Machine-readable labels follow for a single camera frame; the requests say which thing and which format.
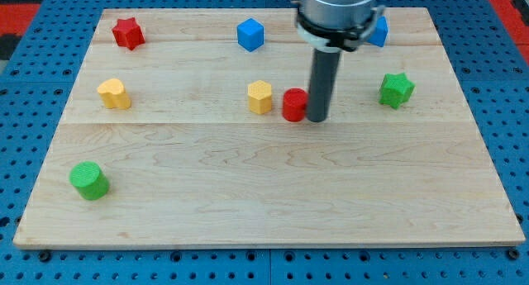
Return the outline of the blue block behind arm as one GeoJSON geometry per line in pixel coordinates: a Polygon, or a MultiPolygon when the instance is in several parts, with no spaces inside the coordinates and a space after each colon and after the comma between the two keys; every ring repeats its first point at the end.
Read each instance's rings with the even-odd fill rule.
{"type": "Polygon", "coordinates": [[[387,36],[388,36],[388,32],[389,32],[389,28],[388,28],[386,17],[380,17],[377,20],[374,33],[367,40],[367,42],[370,43],[371,45],[375,45],[378,47],[384,47],[387,36]]]}

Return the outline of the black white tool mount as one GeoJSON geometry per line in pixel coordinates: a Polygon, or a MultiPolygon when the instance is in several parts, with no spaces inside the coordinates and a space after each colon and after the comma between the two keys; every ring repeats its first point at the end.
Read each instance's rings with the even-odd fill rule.
{"type": "Polygon", "coordinates": [[[331,29],[311,22],[299,8],[296,15],[297,32],[304,41],[321,52],[354,52],[375,33],[378,19],[384,11],[384,5],[377,6],[370,10],[370,15],[363,25],[331,29]]]}

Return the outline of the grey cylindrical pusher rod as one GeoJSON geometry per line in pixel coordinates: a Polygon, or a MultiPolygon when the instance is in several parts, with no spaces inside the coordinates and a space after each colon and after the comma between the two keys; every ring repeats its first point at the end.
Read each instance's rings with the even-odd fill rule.
{"type": "Polygon", "coordinates": [[[340,52],[313,51],[306,107],[306,118],[311,122],[327,119],[340,57],[340,52]]]}

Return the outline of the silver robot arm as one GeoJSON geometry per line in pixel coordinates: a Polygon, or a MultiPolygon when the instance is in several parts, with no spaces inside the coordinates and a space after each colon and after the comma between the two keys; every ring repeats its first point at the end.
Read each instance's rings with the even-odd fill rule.
{"type": "Polygon", "coordinates": [[[312,48],[306,118],[327,119],[342,52],[358,50],[374,33],[385,6],[377,0],[291,0],[298,35],[312,48]]]}

